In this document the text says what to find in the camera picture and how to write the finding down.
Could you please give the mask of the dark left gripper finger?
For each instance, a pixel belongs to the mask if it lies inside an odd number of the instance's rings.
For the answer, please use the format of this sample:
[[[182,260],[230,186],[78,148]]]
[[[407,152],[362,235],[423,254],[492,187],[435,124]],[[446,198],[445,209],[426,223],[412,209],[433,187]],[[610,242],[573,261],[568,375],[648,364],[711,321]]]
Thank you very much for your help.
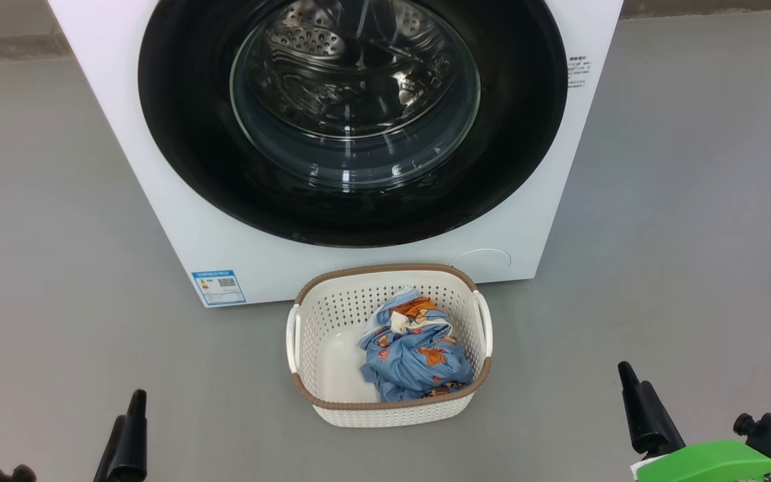
[[[115,481],[147,478],[147,392],[135,390],[124,416],[115,454]]]
[[[107,445],[105,445],[103,455],[101,455],[98,468],[96,470],[96,473],[94,474],[94,482],[107,481],[109,476],[109,471],[111,470],[111,466],[113,464],[113,461],[115,459],[115,455],[118,449],[120,434],[122,433],[124,422],[125,422],[125,415],[120,415],[116,418],[109,436],[109,440],[107,442]]]

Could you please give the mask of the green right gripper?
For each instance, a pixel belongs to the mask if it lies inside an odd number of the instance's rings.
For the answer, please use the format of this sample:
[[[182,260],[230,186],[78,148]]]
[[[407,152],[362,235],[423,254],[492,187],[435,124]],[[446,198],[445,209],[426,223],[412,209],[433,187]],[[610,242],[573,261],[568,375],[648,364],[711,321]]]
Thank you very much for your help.
[[[634,481],[770,481],[771,459],[738,440],[685,446],[651,382],[627,361],[618,364],[631,446],[661,455],[631,466]]]

